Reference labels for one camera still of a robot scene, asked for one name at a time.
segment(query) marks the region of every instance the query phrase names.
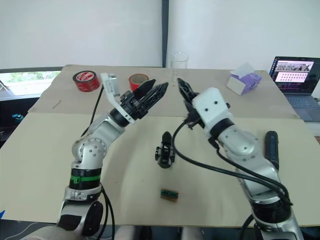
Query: clear glass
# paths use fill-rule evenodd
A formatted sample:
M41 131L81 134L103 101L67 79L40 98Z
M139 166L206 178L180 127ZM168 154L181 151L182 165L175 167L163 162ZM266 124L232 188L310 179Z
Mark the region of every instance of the clear glass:
M178 69L186 69L188 66L189 56L185 52L173 52L170 54L170 82L173 86L177 84L177 78L182 78L182 71Z

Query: table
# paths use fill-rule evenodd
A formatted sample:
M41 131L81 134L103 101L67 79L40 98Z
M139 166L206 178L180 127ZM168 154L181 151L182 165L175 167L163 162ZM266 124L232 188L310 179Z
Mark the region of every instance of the table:
M90 117L76 113L29 113L25 117L0 149L0 211L6 210L4 219L57 220L70 178L71 146ZM154 154L163 132L173 133L182 120L146 116L129 125L109 149L101 182L117 225L234 227L241 226L250 214L249 203L235 178L179 157L172 168L157 165ZM261 144L267 131L277 131L279 175L290 192L298 223L320 225L320 146L304 122L237 117L235 123L257 135ZM216 156L200 127L182 129L177 148L200 162L234 169ZM161 188L178 191L177 203L160 199Z
M147 74L151 79L157 79L156 84L168 82L171 77L169 68L67 65L29 112L91 114L98 98L99 89L93 92L81 92L72 80L74 74L83 70L91 70L98 75L99 73L116 74L121 94L130 89L128 79L132 74ZM189 82L195 92L201 92L209 87L218 88L224 100L231 105L230 110L235 117L299 119L300 117L269 74L264 70L256 72L262 76L258 87L239 96L226 87L230 77L229 70L177 70L177 74ZM103 94L97 113L109 112L112 108ZM178 87L170 84L165 96L150 110L148 116L182 117L186 115L186 112Z

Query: white panel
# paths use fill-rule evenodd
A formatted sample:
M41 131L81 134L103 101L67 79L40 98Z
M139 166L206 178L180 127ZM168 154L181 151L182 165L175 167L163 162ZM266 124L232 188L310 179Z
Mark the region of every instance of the white panel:
M161 0L0 0L0 69L160 66Z
M319 0L171 0L168 52L188 68L269 71L275 56L320 58Z

